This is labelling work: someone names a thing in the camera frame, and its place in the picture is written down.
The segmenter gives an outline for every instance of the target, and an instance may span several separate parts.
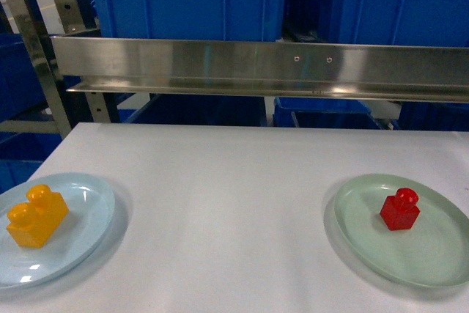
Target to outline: plate rim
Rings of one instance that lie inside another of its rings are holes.
[[[41,183],[43,180],[45,180],[44,183],[47,183],[47,180],[51,180],[51,179],[56,180],[55,182],[57,182],[61,178],[70,178],[71,180],[63,180],[63,181],[59,181],[58,183],[73,183],[74,182],[73,178],[79,178],[79,177],[85,178],[87,180],[91,180],[94,183],[99,183],[105,188],[107,188],[108,192],[106,192],[105,193],[106,196],[104,196],[105,202],[108,205],[108,209],[109,209],[106,228],[102,231],[102,233],[98,236],[97,240],[87,250],[85,250],[77,258],[75,258],[72,262],[66,264],[64,267],[58,270],[55,270],[53,273],[50,273],[37,280],[17,283],[17,284],[8,285],[8,286],[0,285],[0,292],[6,292],[10,290],[18,290],[24,287],[36,286],[39,284],[43,284],[44,282],[50,281],[52,279],[55,279],[58,276],[61,276],[62,274],[72,270],[73,268],[78,266],[80,263],[82,263],[100,245],[102,239],[106,236],[106,234],[109,231],[109,228],[111,227],[112,221],[114,219],[115,204],[116,204],[114,190],[112,189],[111,185],[109,185],[109,183],[106,180],[104,180],[102,177],[97,177],[95,175],[82,173],[82,172],[62,172],[62,173],[49,174],[46,176],[30,179],[24,183],[16,185],[10,190],[7,190],[4,193],[0,194],[0,198],[2,198],[3,195],[5,194],[15,193],[15,190],[17,190],[18,188],[28,187],[27,185],[35,185],[35,184]]]
[[[345,196],[340,197],[340,195],[344,194],[344,190],[347,190],[347,186],[350,183],[355,182],[355,181],[357,181],[361,178],[366,178],[366,177],[376,177],[376,178],[378,178],[378,177],[392,177],[394,179],[404,180],[405,182],[413,183],[413,184],[418,185],[419,187],[429,189],[432,193],[434,193],[434,194],[438,195],[439,197],[441,197],[441,199],[445,203],[450,205],[450,207],[452,208],[453,211],[456,211],[460,215],[462,215],[462,217],[466,221],[467,225],[469,225],[469,218],[464,212],[462,212],[462,210],[460,210],[451,200],[444,197],[444,195],[442,195],[440,192],[434,190],[433,188],[430,188],[429,186],[424,185],[423,183],[419,183],[419,182],[417,182],[415,180],[412,180],[412,179],[409,179],[407,177],[402,177],[402,176],[394,175],[394,174],[371,173],[371,174],[362,174],[362,175],[357,176],[357,177],[352,177],[348,181],[346,181],[340,187],[340,189],[336,192],[336,194],[333,198],[333,214],[334,214],[334,218],[336,220],[336,224],[337,224],[337,227],[339,228],[339,231],[341,233],[342,238],[345,240],[345,242],[347,243],[349,248],[352,249],[353,253],[356,254],[356,256],[359,258],[359,260],[361,260],[366,266],[368,266],[368,268],[372,269],[375,273],[378,273],[381,276],[383,276],[387,279],[390,279],[392,281],[399,282],[401,284],[406,284],[408,286],[420,287],[420,288],[430,288],[430,289],[446,289],[446,288],[450,288],[450,287],[460,287],[462,285],[467,284],[469,282],[469,275],[468,275],[468,277],[466,278],[465,281],[455,283],[455,284],[422,284],[422,283],[419,283],[419,282],[402,279],[402,278],[390,273],[389,271],[382,269],[378,265],[374,264],[370,259],[368,259],[365,255],[363,255],[359,250],[357,250],[357,248],[352,244],[352,242],[348,238],[348,236],[345,233],[344,229],[342,229],[342,227],[341,227],[340,221],[338,219],[338,212],[339,212],[338,211],[338,207],[339,207],[338,203],[339,203],[341,198],[345,197]]]

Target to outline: metal shelf frame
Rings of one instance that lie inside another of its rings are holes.
[[[469,48],[102,38],[85,0],[54,0],[67,34],[50,39],[27,0],[11,1],[62,135],[62,75],[81,77],[69,91],[96,122],[119,121],[115,92],[469,102]]]

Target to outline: red toy block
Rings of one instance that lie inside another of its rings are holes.
[[[400,188],[395,196],[386,197],[380,215],[388,229],[391,231],[410,229],[420,214],[417,202],[417,193],[410,188]]]

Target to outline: light green plate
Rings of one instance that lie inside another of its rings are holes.
[[[412,229],[390,231],[381,207],[402,187],[417,192],[421,213]],[[334,212],[353,251],[384,277],[417,287],[469,281],[469,219],[431,188],[403,177],[368,174],[340,189]]]

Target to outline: stainless steel shelf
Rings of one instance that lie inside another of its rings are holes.
[[[469,49],[52,38],[74,92],[173,92],[469,102]]]

